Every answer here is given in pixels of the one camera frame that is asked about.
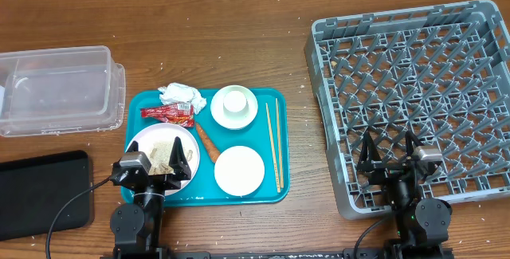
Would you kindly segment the clear plastic bin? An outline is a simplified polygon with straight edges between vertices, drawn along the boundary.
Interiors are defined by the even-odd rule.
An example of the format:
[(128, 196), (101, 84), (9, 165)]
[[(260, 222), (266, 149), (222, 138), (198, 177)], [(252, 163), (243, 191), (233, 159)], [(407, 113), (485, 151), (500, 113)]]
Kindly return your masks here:
[(125, 100), (124, 67), (106, 46), (1, 55), (4, 137), (117, 129)]

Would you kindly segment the white tissue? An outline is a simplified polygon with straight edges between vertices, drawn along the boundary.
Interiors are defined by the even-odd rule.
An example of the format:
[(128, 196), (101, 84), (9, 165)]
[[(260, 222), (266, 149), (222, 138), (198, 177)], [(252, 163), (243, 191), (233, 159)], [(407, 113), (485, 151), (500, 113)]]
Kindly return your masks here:
[(206, 98), (193, 87), (180, 83), (170, 83), (168, 86), (159, 87), (159, 99), (163, 105), (185, 103), (191, 104), (194, 114), (197, 115), (206, 106)]

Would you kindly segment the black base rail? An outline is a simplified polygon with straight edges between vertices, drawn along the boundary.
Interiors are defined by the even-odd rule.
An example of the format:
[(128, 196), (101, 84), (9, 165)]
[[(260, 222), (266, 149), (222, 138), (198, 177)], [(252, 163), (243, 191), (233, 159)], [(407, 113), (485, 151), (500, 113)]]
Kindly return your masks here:
[[(354, 249), (344, 249), (342, 252), (307, 252), (307, 253), (208, 253), (208, 252), (171, 252), (169, 249), (163, 249), (163, 252), (140, 253), (140, 254), (120, 254), (114, 252), (110, 256), (100, 258), (169, 258), (169, 259), (354, 259)], [(393, 258), (384, 255), (383, 249), (362, 248), (357, 251), (357, 257), (361, 259), (383, 259)], [(399, 258), (447, 258), (454, 259), (451, 249), (443, 249), (443, 255), (426, 252), (423, 255), (405, 254)]]

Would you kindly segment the right wooden chopstick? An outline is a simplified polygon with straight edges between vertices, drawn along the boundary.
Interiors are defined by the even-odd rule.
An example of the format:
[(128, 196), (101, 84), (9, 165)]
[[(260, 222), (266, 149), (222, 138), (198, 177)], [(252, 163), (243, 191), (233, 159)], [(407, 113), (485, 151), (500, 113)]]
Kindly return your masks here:
[(275, 99), (276, 106), (276, 123), (277, 123), (277, 143), (278, 143), (278, 167), (279, 167), (279, 184), (280, 190), (283, 190), (284, 187), (284, 177), (283, 177), (283, 166), (282, 166), (282, 150), (281, 150), (281, 121), (280, 121), (280, 109), (278, 99)]

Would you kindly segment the white cup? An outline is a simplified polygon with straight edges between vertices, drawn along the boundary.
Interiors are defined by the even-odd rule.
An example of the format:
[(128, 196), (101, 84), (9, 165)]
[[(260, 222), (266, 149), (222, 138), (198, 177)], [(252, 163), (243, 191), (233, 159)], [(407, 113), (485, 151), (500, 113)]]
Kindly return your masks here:
[(223, 105), (224, 109), (229, 113), (243, 113), (247, 107), (247, 99), (243, 92), (233, 90), (225, 94)]

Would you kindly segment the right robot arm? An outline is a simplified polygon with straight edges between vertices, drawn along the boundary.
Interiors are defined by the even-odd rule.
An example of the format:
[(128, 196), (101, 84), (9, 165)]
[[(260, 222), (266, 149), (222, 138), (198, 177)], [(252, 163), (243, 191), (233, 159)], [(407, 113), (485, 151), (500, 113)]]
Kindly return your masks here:
[[(390, 215), (368, 227), (353, 249), (354, 258), (452, 258), (453, 251), (442, 243), (449, 239), (448, 228), (453, 209), (438, 198), (423, 198), (419, 183), (432, 175), (442, 162), (438, 148), (425, 145), (411, 131), (405, 133), (406, 155), (397, 163), (386, 163), (380, 157), (369, 132), (363, 134), (363, 145), (356, 169), (371, 185), (379, 185), (391, 207)], [(388, 219), (394, 219), (398, 238), (387, 240), (380, 249), (360, 251), (361, 241)]]

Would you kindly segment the rice and peanut pile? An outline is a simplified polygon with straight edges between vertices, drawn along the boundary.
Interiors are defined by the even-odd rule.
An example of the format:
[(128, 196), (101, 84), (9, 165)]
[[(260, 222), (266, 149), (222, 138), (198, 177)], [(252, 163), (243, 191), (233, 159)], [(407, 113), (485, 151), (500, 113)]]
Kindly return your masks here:
[[(151, 162), (149, 175), (165, 175), (174, 174), (174, 171), (169, 167), (169, 159), (171, 156), (173, 139), (157, 139), (156, 141), (140, 140), (139, 150), (144, 152)], [(189, 164), (190, 170), (194, 174), (197, 169), (198, 157), (197, 152), (192, 145), (182, 141), (183, 150)]]

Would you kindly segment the red snack wrapper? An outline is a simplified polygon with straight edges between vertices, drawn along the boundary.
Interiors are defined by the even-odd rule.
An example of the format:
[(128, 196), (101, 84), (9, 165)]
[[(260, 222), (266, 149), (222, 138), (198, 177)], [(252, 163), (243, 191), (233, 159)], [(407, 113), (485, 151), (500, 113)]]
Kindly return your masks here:
[(194, 107), (186, 103), (173, 103), (153, 108), (142, 108), (142, 118), (153, 118), (163, 123), (176, 124), (183, 128), (195, 125)]

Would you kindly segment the wooden chopstick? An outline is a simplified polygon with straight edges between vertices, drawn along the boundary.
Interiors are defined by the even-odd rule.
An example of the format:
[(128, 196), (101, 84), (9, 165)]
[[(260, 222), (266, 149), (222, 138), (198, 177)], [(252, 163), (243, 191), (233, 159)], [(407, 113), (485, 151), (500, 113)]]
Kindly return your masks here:
[(279, 174), (278, 174), (276, 150), (275, 150), (274, 138), (273, 138), (272, 121), (270, 118), (270, 111), (269, 111), (268, 103), (265, 103), (265, 110), (266, 110), (266, 119), (267, 119), (267, 124), (268, 124), (268, 131), (269, 131), (270, 147), (271, 147), (271, 152), (272, 152), (273, 170), (274, 170), (274, 174), (275, 174), (277, 193), (279, 194), (281, 192), (281, 185), (280, 185)]
[(284, 177), (283, 177), (283, 166), (282, 166), (282, 150), (281, 150), (281, 121), (280, 121), (280, 109), (278, 99), (275, 99), (276, 106), (276, 123), (277, 123), (277, 143), (278, 143), (278, 167), (279, 167), (279, 184), (280, 190), (283, 190), (284, 187)]

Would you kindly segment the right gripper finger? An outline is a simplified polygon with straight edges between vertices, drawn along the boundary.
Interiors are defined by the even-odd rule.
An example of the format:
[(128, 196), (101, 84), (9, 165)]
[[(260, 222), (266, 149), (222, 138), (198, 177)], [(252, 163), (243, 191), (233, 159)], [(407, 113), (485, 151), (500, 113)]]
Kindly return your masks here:
[(414, 149), (423, 145), (423, 142), (411, 130), (406, 131), (405, 139), (407, 156), (412, 156)]
[(371, 138), (370, 132), (365, 131), (363, 133), (363, 145), (359, 157), (359, 162), (365, 163), (367, 161), (381, 162), (382, 159), (378, 153), (374, 140)]

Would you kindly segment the teal plastic tray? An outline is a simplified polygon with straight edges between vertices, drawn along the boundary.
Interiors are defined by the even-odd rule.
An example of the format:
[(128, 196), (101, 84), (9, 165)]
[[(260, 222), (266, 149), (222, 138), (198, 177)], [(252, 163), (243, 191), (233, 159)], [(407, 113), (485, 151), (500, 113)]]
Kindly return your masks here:
[[(287, 195), (290, 187), (290, 169), (285, 98), (274, 88), (253, 88), (252, 92), (257, 98), (259, 109), (254, 121), (247, 127), (241, 130), (229, 130), (220, 126), (214, 121), (209, 107), (205, 107), (202, 111), (200, 111), (200, 113), (196, 116), (196, 120), (200, 125), (202, 125), (208, 136), (220, 151), (224, 151), (228, 147), (240, 145), (254, 149), (262, 157), (265, 164), (265, 177), (259, 188), (252, 194), (242, 197), (234, 197), (221, 190), (214, 180), (214, 165), (210, 161), (202, 142), (198, 141), (198, 147), (201, 155), (198, 173), (183, 191), (166, 196), (164, 202), (165, 207), (273, 203), (281, 201)], [(280, 135), (284, 177), (284, 187), (279, 194), (277, 193), (275, 174), (273, 170), (272, 152), (265, 110), (265, 103), (268, 103), (278, 167), (276, 98), (278, 99), (280, 109)]]

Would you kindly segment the large white plate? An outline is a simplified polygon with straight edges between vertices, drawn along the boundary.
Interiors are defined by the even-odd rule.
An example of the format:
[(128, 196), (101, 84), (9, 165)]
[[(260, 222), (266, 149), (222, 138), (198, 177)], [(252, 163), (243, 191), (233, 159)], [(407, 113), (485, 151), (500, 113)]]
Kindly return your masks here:
[(176, 137), (181, 139), (182, 149), (191, 170), (191, 179), (181, 181), (180, 190), (166, 191), (165, 195), (167, 196), (183, 191), (198, 171), (201, 155), (198, 143), (193, 135), (181, 126), (159, 123), (139, 131), (131, 140), (127, 141), (126, 146), (126, 148), (129, 148), (131, 142), (136, 141), (139, 145), (139, 151), (145, 153), (150, 160), (151, 168), (149, 175), (162, 175), (164, 171), (174, 171), (174, 169), (169, 166), (169, 160)]

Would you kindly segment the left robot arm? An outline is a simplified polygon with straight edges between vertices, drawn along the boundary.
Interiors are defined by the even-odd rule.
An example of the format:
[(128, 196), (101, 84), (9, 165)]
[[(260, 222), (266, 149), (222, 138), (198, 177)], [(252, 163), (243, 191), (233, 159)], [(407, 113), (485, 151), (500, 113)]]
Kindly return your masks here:
[(133, 202), (116, 208), (110, 218), (115, 235), (114, 258), (171, 258), (172, 252), (159, 244), (165, 192), (179, 190), (192, 172), (182, 142), (175, 138), (168, 161), (171, 173), (150, 175), (151, 162), (136, 141), (113, 164), (110, 180), (134, 192)]

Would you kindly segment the black tray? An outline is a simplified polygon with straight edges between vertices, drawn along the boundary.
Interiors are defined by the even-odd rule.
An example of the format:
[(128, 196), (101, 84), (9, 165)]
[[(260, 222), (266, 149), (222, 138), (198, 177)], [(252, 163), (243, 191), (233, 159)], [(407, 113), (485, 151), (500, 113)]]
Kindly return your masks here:
[(62, 206), (93, 185), (85, 151), (1, 164), (1, 239), (47, 233)]

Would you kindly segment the left wooden chopstick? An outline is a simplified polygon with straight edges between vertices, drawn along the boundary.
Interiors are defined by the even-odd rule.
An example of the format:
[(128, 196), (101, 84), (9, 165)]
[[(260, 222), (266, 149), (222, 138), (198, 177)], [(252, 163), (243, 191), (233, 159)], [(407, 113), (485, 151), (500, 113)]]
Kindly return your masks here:
[(281, 185), (280, 185), (279, 174), (278, 174), (276, 150), (275, 150), (274, 138), (273, 138), (272, 121), (270, 118), (270, 111), (269, 111), (268, 103), (265, 103), (265, 110), (266, 110), (266, 119), (267, 119), (267, 124), (268, 124), (268, 131), (269, 131), (270, 147), (271, 147), (271, 152), (272, 152), (273, 170), (274, 170), (274, 174), (275, 174), (277, 193), (279, 194), (281, 192)]

